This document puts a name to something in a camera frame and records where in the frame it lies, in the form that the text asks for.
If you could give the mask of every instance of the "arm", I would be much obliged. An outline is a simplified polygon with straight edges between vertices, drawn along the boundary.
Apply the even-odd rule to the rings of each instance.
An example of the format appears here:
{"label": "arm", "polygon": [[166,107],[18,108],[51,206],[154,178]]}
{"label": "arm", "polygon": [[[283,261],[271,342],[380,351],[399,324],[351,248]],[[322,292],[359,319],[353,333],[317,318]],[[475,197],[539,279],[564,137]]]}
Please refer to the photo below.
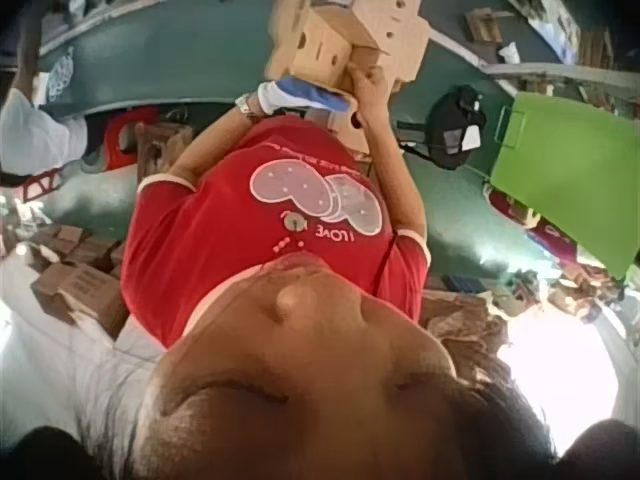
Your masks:
{"label": "arm", "polygon": [[[283,107],[315,107],[346,111],[349,103],[340,95],[298,80],[285,77],[278,82],[266,82],[249,96],[251,112],[262,118]],[[213,168],[251,130],[253,123],[235,107],[204,131],[169,170],[191,185]]]}
{"label": "arm", "polygon": [[[247,103],[256,115],[265,116],[257,94],[252,94]],[[187,147],[169,169],[169,173],[184,178],[191,185],[197,185],[200,179],[251,130],[251,127],[253,122],[240,112],[238,107],[233,107]]]}
{"label": "arm", "polygon": [[376,67],[365,75],[352,65],[349,66],[349,72],[359,102],[358,115],[391,223],[396,230],[411,230],[426,239],[424,203],[391,129],[388,108],[390,88],[384,73]]}
{"label": "arm", "polygon": [[46,2],[33,2],[23,13],[18,43],[18,69],[11,88],[19,90],[30,102],[33,97],[33,81],[38,75],[38,57],[42,40],[42,17]]}

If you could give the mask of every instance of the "closed eye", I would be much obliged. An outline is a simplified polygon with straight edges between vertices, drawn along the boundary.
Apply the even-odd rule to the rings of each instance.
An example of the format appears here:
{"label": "closed eye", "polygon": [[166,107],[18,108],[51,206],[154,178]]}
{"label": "closed eye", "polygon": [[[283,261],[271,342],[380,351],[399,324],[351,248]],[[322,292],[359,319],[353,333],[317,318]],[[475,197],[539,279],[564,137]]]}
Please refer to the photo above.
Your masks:
{"label": "closed eye", "polygon": [[175,399],[175,401],[171,402],[167,408],[163,411],[164,416],[170,416],[174,412],[176,412],[187,400],[192,398],[195,395],[200,394],[206,390],[211,389],[226,389],[232,390],[236,392],[248,393],[253,397],[263,401],[265,403],[269,403],[271,405],[286,405],[289,401],[289,397],[286,395],[278,395],[273,392],[269,392],[265,390],[263,387],[260,387],[254,383],[246,383],[234,379],[228,378],[209,378],[203,380],[199,380],[197,382],[184,385],[180,389],[180,394]]}
{"label": "closed eye", "polygon": [[228,390],[235,390],[237,392],[245,392],[258,397],[264,402],[277,405],[286,405],[286,403],[289,401],[289,397],[287,397],[286,395],[276,395],[274,393],[268,392],[258,385],[243,383],[232,379],[214,380],[208,385],[204,386],[204,388],[224,388]]}
{"label": "closed eye", "polygon": [[417,387],[423,387],[435,382],[443,383],[451,381],[452,377],[437,372],[414,372],[406,375],[401,382],[395,384],[395,388],[399,392],[406,392]]}

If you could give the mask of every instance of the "black bag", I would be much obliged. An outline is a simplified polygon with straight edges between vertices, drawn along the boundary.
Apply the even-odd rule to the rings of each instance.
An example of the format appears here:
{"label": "black bag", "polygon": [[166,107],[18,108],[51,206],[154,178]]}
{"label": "black bag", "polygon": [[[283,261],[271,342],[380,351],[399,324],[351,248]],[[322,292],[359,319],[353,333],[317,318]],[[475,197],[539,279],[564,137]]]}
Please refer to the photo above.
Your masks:
{"label": "black bag", "polygon": [[470,86],[457,87],[436,102],[425,124],[398,122],[399,130],[423,132],[424,141],[421,143],[429,153],[425,154],[407,142],[401,142],[400,147],[445,170],[458,169],[467,163],[471,152],[479,148],[462,149],[469,127],[478,127],[482,134],[487,124],[487,118],[480,109],[481,98]]}

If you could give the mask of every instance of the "person in white shirt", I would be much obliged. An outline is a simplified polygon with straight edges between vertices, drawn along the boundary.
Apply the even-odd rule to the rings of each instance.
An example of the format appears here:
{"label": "person in white shirt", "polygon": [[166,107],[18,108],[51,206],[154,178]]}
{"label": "person in white shirt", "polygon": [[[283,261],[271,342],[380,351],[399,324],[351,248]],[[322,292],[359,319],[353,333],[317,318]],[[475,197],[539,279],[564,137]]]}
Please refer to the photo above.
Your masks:
{"label": "person in white shirt", "polygon": [[49,4],[48,0],[35,0],[23,12],[18,69],[0,111],[1,186],[19,186],[32,175],[81,158],[87,150],[84,118],[58,122],[32,103],[42,17]]}

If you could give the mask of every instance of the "blue glove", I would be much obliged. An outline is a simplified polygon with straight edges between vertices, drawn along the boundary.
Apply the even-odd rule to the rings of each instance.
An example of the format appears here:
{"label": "blue glove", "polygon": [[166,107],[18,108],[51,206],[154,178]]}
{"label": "blue glove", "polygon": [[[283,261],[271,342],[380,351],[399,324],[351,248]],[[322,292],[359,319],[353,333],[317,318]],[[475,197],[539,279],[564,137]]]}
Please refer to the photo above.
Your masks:
{"label": "blue glove", "polygon": [[346,112],[350,108],[349,101],[342,95],[291,76],[261,84],[258,98],[267,115],[273,115],[279,108],[312,107],[332,112]]}

